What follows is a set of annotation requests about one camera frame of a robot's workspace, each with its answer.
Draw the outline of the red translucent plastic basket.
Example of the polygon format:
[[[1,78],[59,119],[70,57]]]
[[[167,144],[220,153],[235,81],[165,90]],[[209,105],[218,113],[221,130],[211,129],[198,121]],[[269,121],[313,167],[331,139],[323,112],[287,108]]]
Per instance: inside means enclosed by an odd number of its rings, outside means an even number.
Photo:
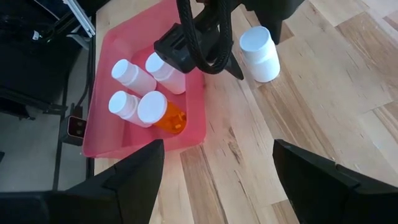
[[[114,64],[125,58],[143,68],[148,56],[154,52],[154,42],[179,20],[175,0],[162,0],[106,33],[83,140],[86,157],[122,159],[155,139],[163,139],[166,151],[193,147],[204,140],[204,77],[197,68],[186,75],[187,89],[181,95],[174,95],[162,85],[157,87],[186,114],[187,125],[180,134],[170,134],[155,126],[142,128],[112,114],[108,109],[111,96],[126,89],[111,76]]]

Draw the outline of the black aluminium table frame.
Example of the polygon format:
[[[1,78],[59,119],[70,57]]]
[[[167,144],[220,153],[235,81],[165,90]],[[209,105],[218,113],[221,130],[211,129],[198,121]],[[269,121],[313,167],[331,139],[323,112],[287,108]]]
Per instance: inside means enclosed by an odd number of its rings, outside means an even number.
[[[53,184],[52,190],[58,190],[59,185],[59,176],[60,176],[60,166],[61,166],[61,159],[62,159],[62,133],[66,131],[66,128],[63,127],[64,124],[68,121],[69,117],[72,115],[78,115],[80,118],[83,117],[83,101],[87,98],[87,110],[90,108],[90,101],[91,101],[91,94],[93,91],[93,77],[95,75],[95,57],[96,57],[96,39],[93,37],[88,42],[88,61],[86,67],[86,80],[85,80],[85,88],[83,93],[78,100],[77,104],[71,104],[70,107],[70,114],[68,117],[65,116],[65,112],[60,115],[60,127],[58,130],[58,144],[57,144],[57,151],[55,156],[55,169],[53,174]]]

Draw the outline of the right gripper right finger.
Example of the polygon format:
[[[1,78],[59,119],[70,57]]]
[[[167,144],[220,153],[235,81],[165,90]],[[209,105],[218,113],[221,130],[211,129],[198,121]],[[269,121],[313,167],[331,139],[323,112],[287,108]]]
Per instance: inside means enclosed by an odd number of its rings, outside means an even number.
[[[398,224],[398,187],[283,139],[272,156],[300,224]]]

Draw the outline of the silver metal bracket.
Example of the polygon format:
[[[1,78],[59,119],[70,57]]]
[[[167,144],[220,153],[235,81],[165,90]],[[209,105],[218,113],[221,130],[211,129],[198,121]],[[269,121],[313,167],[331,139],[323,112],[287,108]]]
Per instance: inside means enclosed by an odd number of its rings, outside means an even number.
[[[64,4],[66,4],[74,16],[77,18],[78,22],[81,24],[82,28],[84,28],[85,32],[89,37],[94,37],[96,35],[96,30],[94,25],[91,22],[90,17],[88,17],[83,10],[83,8],[79,5],[77,0],[62,0]]]

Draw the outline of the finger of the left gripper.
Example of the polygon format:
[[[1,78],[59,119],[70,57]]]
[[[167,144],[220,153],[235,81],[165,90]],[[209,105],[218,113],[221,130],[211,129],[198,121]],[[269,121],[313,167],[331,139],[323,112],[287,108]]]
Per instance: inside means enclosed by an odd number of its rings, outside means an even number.
[[[225,61],[226,63],[224,69],[238,80],[244,80],[244,75],[241,67],[239,66],[239,63],[232,52],[230,52],[229,54],[225,54]]]
[[[254,11],[261,26],[267,28],[279,44],[282,22],[288,19],[304,0],[245,0],[248,11]]]

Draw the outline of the wide white pill bottle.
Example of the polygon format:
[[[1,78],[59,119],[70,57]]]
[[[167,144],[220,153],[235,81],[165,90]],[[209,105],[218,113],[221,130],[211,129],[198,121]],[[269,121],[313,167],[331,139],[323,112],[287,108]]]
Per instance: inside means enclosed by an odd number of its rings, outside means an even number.
[[[248,29],[239,38],[239,47],[244,63],[255,81],[267,83],[279,75],[279,57],[267,28],[256,26]]]

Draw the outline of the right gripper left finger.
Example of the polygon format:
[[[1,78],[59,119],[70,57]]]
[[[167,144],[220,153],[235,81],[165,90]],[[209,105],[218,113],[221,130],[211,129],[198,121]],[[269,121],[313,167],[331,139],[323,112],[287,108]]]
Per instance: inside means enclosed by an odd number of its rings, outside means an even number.
[[[46,199],[50,224],[148,224],[164,168],[157,139],[88,180]]]

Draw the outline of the orange pill bottle white cap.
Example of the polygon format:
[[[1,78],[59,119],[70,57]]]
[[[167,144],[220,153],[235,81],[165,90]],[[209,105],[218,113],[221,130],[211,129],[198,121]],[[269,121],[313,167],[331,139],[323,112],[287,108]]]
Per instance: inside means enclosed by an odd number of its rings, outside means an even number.
[[[159,91],[148,92],[142,97],[137,115],[143,123],[172,134],[181,133],[187,125],[186,113]]]

